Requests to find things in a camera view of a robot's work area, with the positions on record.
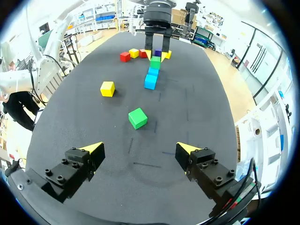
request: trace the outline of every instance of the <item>black table surface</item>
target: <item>black table surface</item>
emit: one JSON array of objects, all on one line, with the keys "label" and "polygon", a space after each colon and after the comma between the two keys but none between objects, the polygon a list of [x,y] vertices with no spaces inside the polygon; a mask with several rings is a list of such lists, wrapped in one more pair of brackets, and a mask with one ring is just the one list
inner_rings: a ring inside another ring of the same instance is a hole
[{"label": "black table surface", "polygon": [[[106,159],[90,182],[64,204],[94,217],[128,223],[194,225],[215,205],[175,160],[176,142],[209,147],[235,169],[237,143],[222,83],[198,46],[171,39],[155,90],[145,89],[149,60],[120,61],[145,36],[119,33],[89,54],[49,100],[32,135],[27,168],[44,175],[71,147],[103,141]],[[161,48],[154,36],[153,47]],[[113,97],[102,97],[114,81]],[[128,113],[142,108],[148,123],[134,130]]]}]

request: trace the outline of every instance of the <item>black pants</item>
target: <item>black pants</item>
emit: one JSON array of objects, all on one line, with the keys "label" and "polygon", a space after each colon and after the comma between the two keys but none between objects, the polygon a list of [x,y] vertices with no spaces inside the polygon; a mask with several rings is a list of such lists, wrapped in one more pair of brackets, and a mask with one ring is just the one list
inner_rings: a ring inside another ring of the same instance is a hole
[{"label": "black pants", "polygon": [[34,115],[37,115],[39,107],[32,100],[32,96],[27,91],[12,93],[9,96],[8,102],[3,102],[4,109],[18,124],[33,131],[34,122],[24,111],[23,105]]}]

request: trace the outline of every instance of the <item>wooden block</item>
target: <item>wooden block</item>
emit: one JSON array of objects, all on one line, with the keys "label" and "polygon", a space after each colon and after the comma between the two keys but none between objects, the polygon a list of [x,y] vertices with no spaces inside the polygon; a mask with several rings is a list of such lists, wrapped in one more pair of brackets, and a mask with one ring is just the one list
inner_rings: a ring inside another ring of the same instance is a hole
[{"label": "wooden block", "polygon": [[147,53],[145,49],[140,49],[139,53],[140,53],[140,58],[147,58]]},{"label": "wooden block", "polygon": [[154,55],[161,57],[161,49],[155,49]]},{"label": "wooden block", "polygon": [[128,52],[123,52],[120,54],[120,60],[122,62],[128,62],[130,60],[130,53]]},{"label": "wooden block", "polygon": [[154,90],[157,78],[158,77],[155,75],[147,74],[146,79],[145,79],[144,88]]},{"label": "wooden block", "polygon": [[152,58],[150,60],[150,67],[153,69],[159,69],[160,68],[160,57],[152,56]]},{"label": "wooden block", "polygon": [[134,129],[138,129],[147,123],[148,117],[141,108],[137,108],[136,110],[128,113],[128,119]]},{"label": "wooden block", "polygon": [[130,49],[129,50],[129,53],[130,53],[130,57],[135,59],[139,56],[139,50],[133,48],[133,49]]},{"label": "wooden block", "polygon": [[112,97],[114,93],[114,83],[112,81],[104,81],[101,85],[100,91],[104,97]]},{"label": "wooden block", "polygon": [[171,55],[172,55],[172,51],[171,51],[171,50],[169,50],[169,52],[168,52],[168,54],[167,54],[166,58],[167,58],[167,59],[170,59]]},{"label": "wooden block", "polygon": [[149,68],[148,74],[158,77],[159,69]]}]

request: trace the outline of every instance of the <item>bolt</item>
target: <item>bolt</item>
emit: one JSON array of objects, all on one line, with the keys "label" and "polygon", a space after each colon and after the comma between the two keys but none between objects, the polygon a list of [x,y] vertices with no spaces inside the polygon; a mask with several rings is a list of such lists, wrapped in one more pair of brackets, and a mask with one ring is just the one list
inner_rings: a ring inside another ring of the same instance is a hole
[{"label": "bolt", "polygon": [[200,164],[200,168],[201,169],[206,169],[208,167],[208,164],[207,163],[201,163]]},{"label": "bolt", "polygon": [[78,163],[72,163],[72,167],[77,169],[79,167]]},{"label": "bolt", "polygon": [[215,184],[220,184],[222,182],[223,178],[222,177],[216,177],[214,179]]},{"label": "bolt", "polygon": [[23,186],[23,184],[18,184],[17,188],[18,188],[20,191],[22,191],[22,190],[24,189],[24,186]]},{"label": "bolt", "polygon": [[47,176],[52,176],[52,171],[49,169],[45,169],[45,173]]},{"label": "bolt", "polygon": [[227,176],[232,177],[234,175],[235,170],[229,170]]},{"label": "bolt", "polygon": [[57,178],[56,178],[56,180],[59,182],[59,183],[64,183],[66,180],[65,180],[65,178],[63,177],[63,176],[58,176]]},{"label": "bolt", "polygon": [[66,165],[66,164],[68,164],[68,161],[67,161],[66,158],[63,158],[63,159],[61,160],[61,163]]},{"label": "bolt", "polygon": [[219,162],[219,160],[214,159],[214,160],[211,162],[211,164],[216,165],[216,164],[218,164],[218,162]]}]

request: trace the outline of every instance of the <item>green cube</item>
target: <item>green cube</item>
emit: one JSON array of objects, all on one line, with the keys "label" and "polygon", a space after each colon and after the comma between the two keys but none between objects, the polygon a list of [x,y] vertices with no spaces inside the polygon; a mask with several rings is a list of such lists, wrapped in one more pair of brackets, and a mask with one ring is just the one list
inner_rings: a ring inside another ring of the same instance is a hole
[{"label": "green cube", "polygon": [[144,114],[141,108],[138,108],[128,113],[128,118],[135,129],[144,126],[148,120],[148,117]]},{"label": "green cube", "polygon": [[159,69],[160,68],[160,57],[152,56],[152,58],[150,60],[150,67],[153,69]]}]

